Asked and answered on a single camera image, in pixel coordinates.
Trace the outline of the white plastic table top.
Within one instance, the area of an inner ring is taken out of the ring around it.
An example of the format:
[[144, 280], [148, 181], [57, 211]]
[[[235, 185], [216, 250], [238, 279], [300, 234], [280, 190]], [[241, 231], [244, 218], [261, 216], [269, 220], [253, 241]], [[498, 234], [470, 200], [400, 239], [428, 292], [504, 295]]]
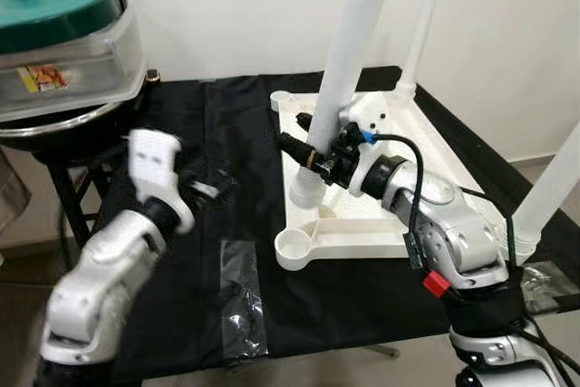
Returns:
[[[515, 260], [514, 239], [496, 202], [479, 195], [479, 184], [419, 104], [388, 93], [390, 128], [374, 143], [388, 150], [366, 175], [363, 197], [324, 184], [323, 175], [283, 154], [278, 263], [297, 271], [315, 260], [413, 258], [443, 276], [463, 276], [469, 286], [505, 274]], [[279, 131], [306, 142], [295, 115], [314, 112], [315, 94], [274, 92], [270, 101]]]

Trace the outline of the red connector block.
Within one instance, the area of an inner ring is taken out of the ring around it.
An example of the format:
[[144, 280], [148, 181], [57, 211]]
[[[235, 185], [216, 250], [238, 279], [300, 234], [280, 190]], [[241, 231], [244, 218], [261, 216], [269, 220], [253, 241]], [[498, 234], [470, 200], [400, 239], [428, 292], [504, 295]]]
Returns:
[[421, 284], [432, 296], [438, 297], [438, 299], [442, 299], [451, 289], [451, 283], [435, 270], [427, 271], [421, 279]]

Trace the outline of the dark green lid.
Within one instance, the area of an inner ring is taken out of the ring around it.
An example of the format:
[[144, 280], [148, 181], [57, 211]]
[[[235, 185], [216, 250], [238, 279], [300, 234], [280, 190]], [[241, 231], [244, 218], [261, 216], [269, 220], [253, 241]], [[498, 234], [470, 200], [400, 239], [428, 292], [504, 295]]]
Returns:
[[73, 42], [120, 17], [116, 0], [0, 0], [0, 54]]

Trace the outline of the black metal stand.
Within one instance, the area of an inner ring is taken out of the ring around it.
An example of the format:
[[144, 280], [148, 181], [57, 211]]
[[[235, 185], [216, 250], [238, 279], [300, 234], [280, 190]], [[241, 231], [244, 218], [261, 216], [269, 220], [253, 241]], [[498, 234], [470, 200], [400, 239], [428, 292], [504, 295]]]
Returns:
[[35, 156], [49, 172], [63, 217], [72, 231], [76, 245], [83, 247], [92, 236], [90, 214], [84, 213], [82, 208], [83, 197], [88, 189], [83, 184], [88, 167], [81, 160], [55, 159], [43, 153]]

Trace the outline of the clear plastic storage box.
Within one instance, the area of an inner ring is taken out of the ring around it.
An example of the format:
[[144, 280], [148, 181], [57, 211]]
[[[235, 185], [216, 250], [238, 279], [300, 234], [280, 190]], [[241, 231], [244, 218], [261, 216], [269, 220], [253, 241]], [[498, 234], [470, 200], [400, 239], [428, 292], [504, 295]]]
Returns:
[[147, 70], [137, 10], [129, 7], [95, 34], [0, 54], [0, 122], [132, 100]]

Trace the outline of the black round basin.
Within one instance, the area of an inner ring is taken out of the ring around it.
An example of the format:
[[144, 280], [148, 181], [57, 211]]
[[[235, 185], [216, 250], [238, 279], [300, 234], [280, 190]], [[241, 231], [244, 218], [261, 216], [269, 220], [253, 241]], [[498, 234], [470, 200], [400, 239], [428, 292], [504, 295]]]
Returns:
[[76, 160], [99, 154], [121, 143], [137, 125], [149, 94], [161, 82], [160, 73], [150, 69], [140, 91], [129, 100], [0, 121], [0, 146], [48, 160]]

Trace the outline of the beige striped cloth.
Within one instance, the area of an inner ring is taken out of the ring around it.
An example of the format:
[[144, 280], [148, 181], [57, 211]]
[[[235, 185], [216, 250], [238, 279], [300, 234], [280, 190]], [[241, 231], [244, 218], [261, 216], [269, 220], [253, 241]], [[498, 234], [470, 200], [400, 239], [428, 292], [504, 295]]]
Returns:
[[0, 150], [0, 235], [24, 214], [32, 193], [11, 160]]

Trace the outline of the black tablecloth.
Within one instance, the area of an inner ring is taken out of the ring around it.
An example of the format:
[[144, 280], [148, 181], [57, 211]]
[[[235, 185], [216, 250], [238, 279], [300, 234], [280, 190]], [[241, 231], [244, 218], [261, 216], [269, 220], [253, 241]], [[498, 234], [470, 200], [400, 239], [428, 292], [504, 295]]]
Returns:
[[134, 122], [177, 134], [203, 170], [236, 181], [227, 200], [170, 243], [134, 299], [115, 365], [116, 380], [216, 369], [240, 357], [227, 349], [229, 304], [221, 279], [228, 247], [256, 253], [264, 317], [258, 349], [272, 358], [445, 334], [446, 312], [405, 260], [328, 260], [290, 272], [273, 242], [285, 228], [273, 92], [318, 92], [320, 73], [266, 73], [212, 81], [162, 82], [142, 97]]

